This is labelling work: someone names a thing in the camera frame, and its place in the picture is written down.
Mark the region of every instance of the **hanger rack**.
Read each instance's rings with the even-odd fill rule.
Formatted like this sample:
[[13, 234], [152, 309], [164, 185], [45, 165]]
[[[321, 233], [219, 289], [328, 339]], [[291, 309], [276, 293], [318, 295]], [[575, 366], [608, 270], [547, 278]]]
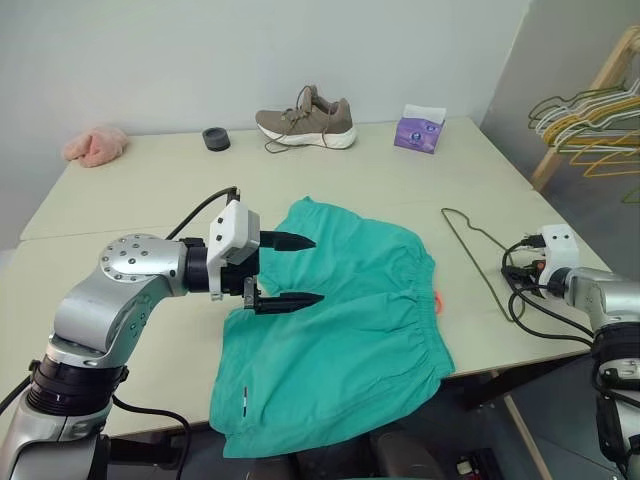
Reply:
[[[618, 85], [635, 54], [640, 53], [640, 25], [629, 27], [609, 55], [600, 72], [589, 87], [597, 90]], [[533, 187], [540, 191], [563, 161], [557, 147], [551, 147], [531, 176]]]

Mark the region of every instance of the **cable connector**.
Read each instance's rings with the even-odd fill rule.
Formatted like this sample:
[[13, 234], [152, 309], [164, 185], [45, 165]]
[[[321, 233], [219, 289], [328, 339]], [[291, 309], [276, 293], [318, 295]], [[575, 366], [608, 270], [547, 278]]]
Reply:
[[520, 242], [520, 245], [533, 248], [543, 248], [547, 246], [542, 235], [529, 235], [524, 237], [522, 242]]

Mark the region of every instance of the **black tape roll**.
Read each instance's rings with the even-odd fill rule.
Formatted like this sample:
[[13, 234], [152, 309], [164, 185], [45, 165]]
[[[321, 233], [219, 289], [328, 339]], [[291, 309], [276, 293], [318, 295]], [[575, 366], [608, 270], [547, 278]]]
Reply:
[[204, 138], [204, 144], [212, 152], [221, 152], [231, 146], [229, 135], [224, 128], [208, 128], [202, 132], [202, 138]]

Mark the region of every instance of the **white shoe sole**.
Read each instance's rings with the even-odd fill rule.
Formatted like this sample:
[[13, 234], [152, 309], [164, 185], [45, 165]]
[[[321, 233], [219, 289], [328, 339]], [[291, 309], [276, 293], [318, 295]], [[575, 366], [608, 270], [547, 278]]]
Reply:
[[320, 147], [343, 149], [350, 147], [356, 141], [356, 129], [351, 127], [344, 133], [325, 133], [324, 139], [321, 133], [304, 133], [302, 135], [285, 135], [267, 130], [258, 124], [258, 128], [262, 130], [271, 140], [283, 145], [299, 146], [299, 145], [318, 145]]

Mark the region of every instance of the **purple tissue box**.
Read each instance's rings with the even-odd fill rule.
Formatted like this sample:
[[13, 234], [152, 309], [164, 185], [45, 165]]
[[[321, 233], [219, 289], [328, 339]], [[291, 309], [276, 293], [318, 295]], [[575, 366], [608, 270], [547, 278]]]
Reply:
[[442, 125], [422, 118], [401, 118], [396, 127], [393, 144], [419, 152], [433, 153], [442, 131]]

